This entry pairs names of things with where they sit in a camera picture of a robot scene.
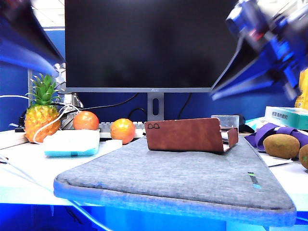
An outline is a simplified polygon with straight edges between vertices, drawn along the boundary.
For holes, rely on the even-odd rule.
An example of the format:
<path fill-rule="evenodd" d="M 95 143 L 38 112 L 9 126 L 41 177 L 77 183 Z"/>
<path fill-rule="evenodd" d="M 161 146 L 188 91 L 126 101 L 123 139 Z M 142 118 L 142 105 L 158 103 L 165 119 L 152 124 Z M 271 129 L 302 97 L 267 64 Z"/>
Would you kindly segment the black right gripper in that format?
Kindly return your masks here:
<path fill-rule="evenodd" d="M 269 16 L 255 0 L 240 0 L 226 19 L 238 37 L 227 67 L 213 85 L 212 100 L 278 85 L 289 99 L 300 95 L 299 74 L 308 66 L 308 8 Z"/>

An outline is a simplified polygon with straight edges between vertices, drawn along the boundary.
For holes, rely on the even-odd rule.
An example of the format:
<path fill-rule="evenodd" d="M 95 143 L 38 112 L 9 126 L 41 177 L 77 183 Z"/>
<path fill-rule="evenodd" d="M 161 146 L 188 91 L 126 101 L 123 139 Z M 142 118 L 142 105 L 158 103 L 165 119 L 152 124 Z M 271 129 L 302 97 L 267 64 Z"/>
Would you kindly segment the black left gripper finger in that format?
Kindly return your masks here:
<path fill-rule="evenodd" d="M 6 23 L 0 24 L 0 60 L 49 75 L 57 75 L 53 65 L 59 62 Z"/>
<path fill-rule="evenodd" d="M 30 0 L 0 2 L 1 34 L 9 41 L 38 54 L 52 63 L 64 63 L 32 10 Z"/>

